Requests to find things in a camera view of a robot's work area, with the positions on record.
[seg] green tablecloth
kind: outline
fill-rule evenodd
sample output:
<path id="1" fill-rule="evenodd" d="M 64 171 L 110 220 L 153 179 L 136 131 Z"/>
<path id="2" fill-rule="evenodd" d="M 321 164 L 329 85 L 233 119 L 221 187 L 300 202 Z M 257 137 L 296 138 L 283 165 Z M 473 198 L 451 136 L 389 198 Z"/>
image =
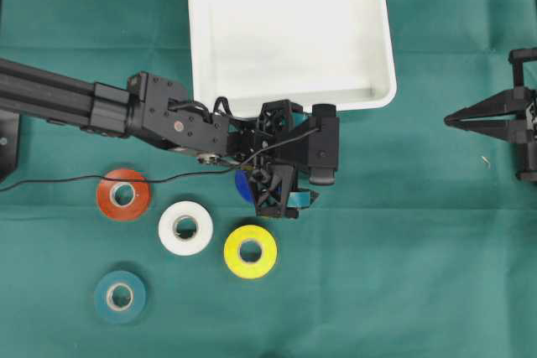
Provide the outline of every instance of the green tablecloth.
<path id="1" fill-rule="evenodd" d="M 512 85 L 508 51 L 537 44 L 535 0 L 388 0 L 388 10 L 398 95 L 341 113 L 336 185 L 297 221 L 252 218 L 232 176 L 154 186 L 149 212 L 129 223 L 100 213 L 92 182 L 1 195 L 0 355 L 535 356 L 537 189 L 514 178 L 508 144 L 442 122 Z M 191 89 L 187 0 L 3 0 L 0 27 L 5 58 L 116 86 L 148 70 Z M 199 168 L 136 139 L 30 118 L 21 142 L 9 183 Z M 179 200 L 200 201 L 215 222 L 193 257 L 157 236 Z M 222 258 L 245 222 L 279 245 L 258 281 L 234 277 Z M 113 268 L 148 285 L 136 323 L 96 316 L 94 287 Z"/>

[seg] teal tape roll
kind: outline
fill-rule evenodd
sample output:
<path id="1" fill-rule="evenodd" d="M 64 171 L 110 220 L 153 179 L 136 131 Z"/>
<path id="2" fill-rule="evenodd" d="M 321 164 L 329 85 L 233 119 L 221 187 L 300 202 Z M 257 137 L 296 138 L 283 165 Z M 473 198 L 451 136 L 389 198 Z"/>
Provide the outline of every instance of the teal tape roll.
<path id="1" fill-rule="evenodd" d="M 125 294 L 124 304 L 118 304 L 114 291 Z M 108 323 L 124 324 L 135 320 L 145 307 L 145 286 L 131 272 L 110 272 L 97 284 L 94 293 L 97 314 Z"/>
<path id="2" fill-rule="evenodd" d="M 288 207 L 295 207 L 296 209 L 304 209 L 310 207 L 311 194 L 309 191 L 305 192 L 290 192 L 289 200 L 287 201 Z"/>

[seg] white tray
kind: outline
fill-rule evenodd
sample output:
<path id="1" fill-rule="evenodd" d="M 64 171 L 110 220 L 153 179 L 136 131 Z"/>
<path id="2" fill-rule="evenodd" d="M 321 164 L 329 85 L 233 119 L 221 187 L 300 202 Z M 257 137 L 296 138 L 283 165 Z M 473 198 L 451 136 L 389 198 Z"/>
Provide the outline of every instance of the white tray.
<path id="1" fill-rule="evenodd" d="M 377 108 L 396 92 L 386 0 L 188 0 L 194 98 L 234 115 L 290 99 Z"/>

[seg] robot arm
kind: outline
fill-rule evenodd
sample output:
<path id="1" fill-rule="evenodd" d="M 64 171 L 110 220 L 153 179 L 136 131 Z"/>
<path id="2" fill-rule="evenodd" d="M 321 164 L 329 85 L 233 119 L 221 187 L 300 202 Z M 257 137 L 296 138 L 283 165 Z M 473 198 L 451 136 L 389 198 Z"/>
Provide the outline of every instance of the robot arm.
<path id="1" fill-rule="evenodd" d="M 146 72 L 121 89 L 0 60 L 0 110 L 4 178 L 16 167 L 18 114 L 107 137 L 134 136 L 201 163 L 241 164 L 258 215 L 298 217 L 317 197 L 299 188 L 299 172 L 312 184 L 329 185 L 337 171 L 339 119 L 329 104 L 306 114 L 288 100 L 268 102 L 258 117 L 244 119 L 232 115 L 224 97 L 210 111 L 189 100 L 180 83 Z"/>

